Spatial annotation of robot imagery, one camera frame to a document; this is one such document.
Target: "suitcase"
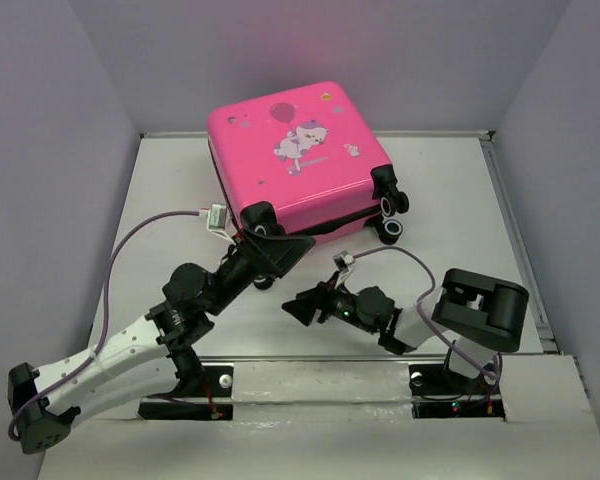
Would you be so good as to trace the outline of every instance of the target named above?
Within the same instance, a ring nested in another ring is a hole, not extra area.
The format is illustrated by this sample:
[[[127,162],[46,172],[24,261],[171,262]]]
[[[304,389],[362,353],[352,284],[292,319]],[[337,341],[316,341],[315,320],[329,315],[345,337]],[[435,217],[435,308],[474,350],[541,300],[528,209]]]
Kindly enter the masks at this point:
[[[385,244],[409,209],[391,160],[336,83],[213,111],[209,148],[237,228],[311,235],[317,243],[376,229]]]

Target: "black bracket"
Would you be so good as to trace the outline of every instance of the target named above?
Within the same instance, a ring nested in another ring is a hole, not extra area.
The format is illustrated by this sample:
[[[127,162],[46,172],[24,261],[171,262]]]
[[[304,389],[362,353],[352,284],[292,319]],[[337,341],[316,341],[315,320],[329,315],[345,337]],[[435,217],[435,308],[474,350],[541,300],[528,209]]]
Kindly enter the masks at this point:
[[[199,382],[198,385],[188,391],[188,394],[184,396],[187,398],[186,401],[143,401],[138,408],[140,417],[145,420],[232,420],[233,404],[230,400],[233,395],[233,365],[204,364],[203,368],[205,383]],[[213,416],[207,398],[208,393],[213,400],[221,400],[220,403],[214,402],[216,413],[221,414],[219,418]]]
[[[392,217],[397,213],[409,211],[409,197],[398,190],[398,179],[396,178],[393,165],[382,165],[371,170],[373,180],[372,198],[380,199],[380,208],[385,217]]]
[[[196,312],[192,317],[183,319],[167,302],[152,308],[145,317],[148,321],[155,322],[163,332],[157,342],[167,347],[168,357],[176,366],[179,381],[173,391],[169,392],[173,397],[191,396],[205,376],[202,363],[191,345],[207,334],[214,324],[203,312]]]
[[[518,351],[529,301],[524,287],[460,269],[447,271],[442,287],[436,323],[493,351]]]
[[[393,299],[378,287],[367,287],[357,294],[351,293],[344,284],[335,287],[340,271],[315,288],[300,292],[295,300],[282,304],[282,309],[300,323],[309,326],[320,312],[317,322],[324,323],[331,316],[371,335],[379,334],[378,345],[390,353],[402,355],[413,348],[395,338],[395,329],[401,309]]]
[[[492,364],[485,366],[485,370],[494,371]],[[475,379],[462,377],[451,372],[447,363],[414,363],[409,365],[409,375],[412,380],[409,387],[414,397],[449,397],[460,395],[485,395],[484,385],[489,386],[482,375]],[[499,395],[500,389],[496,387],[490,391],[491,395]]]
[[[28,363],[9,371],[7,398],[12,415],[38,394],[35,384],[38,376],[38,371]],[[25,455],[42,452],[64,440],[71,433],[71,423],[80,414],[78,407],[71,407],[61,415],[54,415],[47,412],[47,405],[46,398],[34,402],[18,420],[16,429]]]
[[[284,227],[278,223],[273,205],[269,202],[258,202],[249,205],[240,212],[243,228],[248,228],[260,235],[284,236]]]

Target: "white wall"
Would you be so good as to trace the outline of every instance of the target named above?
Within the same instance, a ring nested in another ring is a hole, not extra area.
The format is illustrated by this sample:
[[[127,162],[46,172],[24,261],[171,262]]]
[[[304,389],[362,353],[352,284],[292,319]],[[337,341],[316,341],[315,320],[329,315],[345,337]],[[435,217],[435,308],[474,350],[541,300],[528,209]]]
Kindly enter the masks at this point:
[[[86,341],[138,136],[66,0],[0,0],[0,480],[7,373]]]
[[[142,132],[319,80],[375,129],[490,129],[569,0],[70,0]]]
[[[496,146],[551,325],[581,361],[600,425],[600,0],[572,2]]]

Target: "white table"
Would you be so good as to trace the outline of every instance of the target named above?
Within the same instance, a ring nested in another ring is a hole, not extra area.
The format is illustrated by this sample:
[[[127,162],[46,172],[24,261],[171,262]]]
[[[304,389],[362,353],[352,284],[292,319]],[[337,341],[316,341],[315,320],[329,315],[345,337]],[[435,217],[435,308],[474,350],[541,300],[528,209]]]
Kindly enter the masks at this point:
[[[394,162],[400,187],[411,200],[411,210],[400,216],[405,231],[398,245],[420,256],[438,280],[448,269],[459,267],[521,283],[478,139],[391,136],[380,141]],[[222,203],[223,197],[206,138],[145,138],[116,241],[149,216],[199,209],[213,202]],[[165,219],[141,231],[123,250],[114,269],[112,331],[121,330],[160,303],[161,288],[178,265],[195,262],[214,270],[227,245],[205,233],[202,221],[191,217]],[[215,329],[196,343],[196,351],[207,359],[386,356],[377,338],[343,322],[306,328],[280,309],[296,293],[331,275],[334,254],[378,245],[375,232],[365,231],[316,247],[271,290],[250,287],[222,313]],[[428,287],[428,279],[407,257],[383,252],[360,260],[347,284],[352,290],[377,284],[400,306],[410,306]],[[100,334],[101,319],[100,305],[91,343]],[[530,308],[521,353],[542,352],[534,320]],[[431,339],[416,353],[445,351],[438,339]]]
[[[506,358],[506,422],[414,420],[398,362],[307,365],[236,364],[231,422],[88,421],[46,453],[39,480],[600,480],[600,435],[570,357]]]
[[[438,279],[460,267],[521,282],[478,140],[381,142],[412,202],[401,219],[399,244],[427,262]],[[221,201],[206,139],[144,139],[118,240],[156,213]],[[214,269],[226,245],[192,218],[163,220],[139,234],[114,272],[112,328],[123,328],[161,302],[162,285],[181,263]],[[280,310],[295,293],[332,273],[332,255],[376,245],[374,234],[363,232],[316,248],[272,290],[245,292],[195,345],[208,360],[235,361],[233,421],[146,422],[135,419],[133,401],[87,421],[48,451],[40,480],[600,480],[600,436],[573,361],[537,355],[542,347],[533,309],[520,354],[505,361],[506,423],[414,420],[406,363],[417,356],[388,361],[375,338],[349,325],[332,321],[305,328]],[[409,305],[427,287],[427,277],[389,252],[361,260],[348,281],[352,289],[375,283]],[[100,307],[92,342],[101,315]],[[445,350],[431,340],[418,353]],[[320,359],[331,361],[316,363]],[[145,364],[128,381],[161,375],[156,368],[168,362]]]

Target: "cartoon unicorn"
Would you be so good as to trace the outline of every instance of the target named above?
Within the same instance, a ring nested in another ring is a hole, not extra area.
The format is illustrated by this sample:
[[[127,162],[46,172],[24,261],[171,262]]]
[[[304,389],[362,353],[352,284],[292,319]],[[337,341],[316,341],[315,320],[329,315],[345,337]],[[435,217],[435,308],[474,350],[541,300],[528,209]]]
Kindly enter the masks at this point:
[[[329,130],[315,120],[311,120],[288,132],[287,137],[276,145],[273,153],[282,161],[291,158],[299,171],[299,160],[309,153],[311,147],[322,145],[327,133]]]

